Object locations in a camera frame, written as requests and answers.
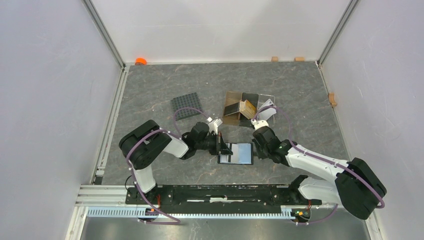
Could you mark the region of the black card holder wallet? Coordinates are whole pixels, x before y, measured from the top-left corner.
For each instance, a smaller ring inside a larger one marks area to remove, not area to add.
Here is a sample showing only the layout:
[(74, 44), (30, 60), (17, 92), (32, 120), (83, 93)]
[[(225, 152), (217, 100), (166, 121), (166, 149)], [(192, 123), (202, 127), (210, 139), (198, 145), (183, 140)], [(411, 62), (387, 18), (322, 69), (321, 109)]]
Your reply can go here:
[(252, 143), (226, 143), (233, 152), (232, 161), (236, 164), (224, 165), (253, 165), (254, 154)]

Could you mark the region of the amber and black organizer box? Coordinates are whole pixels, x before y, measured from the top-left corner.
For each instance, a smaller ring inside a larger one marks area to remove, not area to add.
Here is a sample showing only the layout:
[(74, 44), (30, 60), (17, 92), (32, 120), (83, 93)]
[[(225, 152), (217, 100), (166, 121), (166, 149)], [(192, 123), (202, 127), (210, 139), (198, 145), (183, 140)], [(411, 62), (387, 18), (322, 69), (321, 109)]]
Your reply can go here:
[(225, 94), (222, 122), (225, 125), (252, 128), (252, 117), (256, 114), (259, 94), (227, 91)]

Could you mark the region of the orange card stack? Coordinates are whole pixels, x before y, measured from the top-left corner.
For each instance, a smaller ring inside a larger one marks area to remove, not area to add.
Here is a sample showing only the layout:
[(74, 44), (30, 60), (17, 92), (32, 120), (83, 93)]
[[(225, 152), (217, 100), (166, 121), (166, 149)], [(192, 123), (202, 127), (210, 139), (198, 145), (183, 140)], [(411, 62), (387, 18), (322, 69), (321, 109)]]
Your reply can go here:
[(242, 114), (248, 120), (254, 118), (257, 113), (256, 107), (247, 99), (241, 100), (239, 104), (239, 113)]

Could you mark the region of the black credit card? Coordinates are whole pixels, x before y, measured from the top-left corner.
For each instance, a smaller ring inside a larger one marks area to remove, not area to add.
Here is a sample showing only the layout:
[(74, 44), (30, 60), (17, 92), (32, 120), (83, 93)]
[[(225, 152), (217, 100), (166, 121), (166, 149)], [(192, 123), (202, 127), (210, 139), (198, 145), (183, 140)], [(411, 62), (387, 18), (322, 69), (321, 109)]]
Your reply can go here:
[(240, 102), (236, 102), (224, 107), (223, 116), (230, 116), (240, 113)]

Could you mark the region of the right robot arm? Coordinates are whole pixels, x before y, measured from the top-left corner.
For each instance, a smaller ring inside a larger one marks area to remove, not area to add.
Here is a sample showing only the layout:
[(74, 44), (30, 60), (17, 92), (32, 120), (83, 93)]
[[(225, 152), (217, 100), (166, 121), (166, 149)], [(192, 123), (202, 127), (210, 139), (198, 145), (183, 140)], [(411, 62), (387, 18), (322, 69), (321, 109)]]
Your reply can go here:
[(269, 126), (256, 127), (253, 143), (260, 159), (307, 171), (318, 179), (300, 175), (289, 185), (295, 204), (320, 200), (343, 206), (354, 217), (366, 220), (385, 206), (387, 189), (361, 158), (343, 160), (310, 151), (289, 139), (280, 140)]

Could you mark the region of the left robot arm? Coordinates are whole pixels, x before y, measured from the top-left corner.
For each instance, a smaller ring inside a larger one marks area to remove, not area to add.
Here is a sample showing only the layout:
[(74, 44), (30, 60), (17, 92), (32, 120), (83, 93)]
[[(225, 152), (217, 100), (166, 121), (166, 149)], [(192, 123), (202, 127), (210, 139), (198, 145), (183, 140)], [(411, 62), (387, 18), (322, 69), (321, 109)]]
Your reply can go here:
[(197, 122), (190, 131), (177, 136), (150, 119), (125, 135), (118, 146), (134, 177), (139, 199), (151, 204), (157, 198), (152, 163), (161, 153), (181, 160), (191, 158), (198, 150), (212, 156), (231, 156), (233, 151), (218, 131), (220, 124), (220, 119), (209, 118), (208, 123)]

